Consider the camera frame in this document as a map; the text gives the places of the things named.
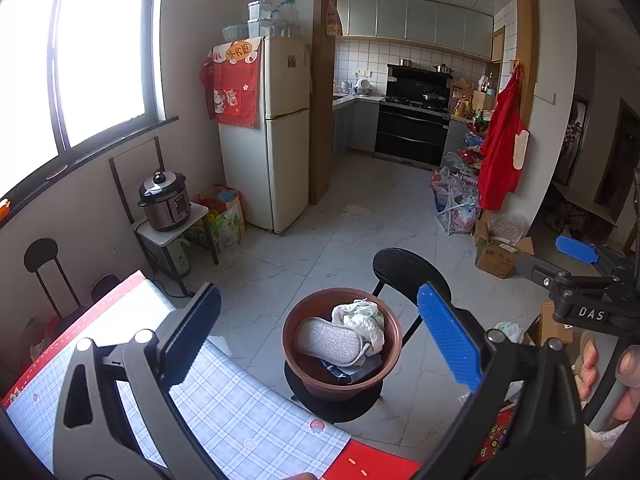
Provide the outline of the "right hand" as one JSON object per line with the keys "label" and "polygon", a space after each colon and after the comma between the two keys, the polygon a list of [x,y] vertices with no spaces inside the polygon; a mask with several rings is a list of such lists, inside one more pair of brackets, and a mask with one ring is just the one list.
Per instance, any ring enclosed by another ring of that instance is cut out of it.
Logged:
{"label": "right hand", "polygon": [[[591,396],[598,379],[598,350],[592,333],[582,334],[582,350],[574,364],[576,386],[582,406]],[[616,379],[624,385],[624,393],[612,411],[616,422],[628,422],[639,406],[639,347],[631,346],[620,357],[616,368]]]}

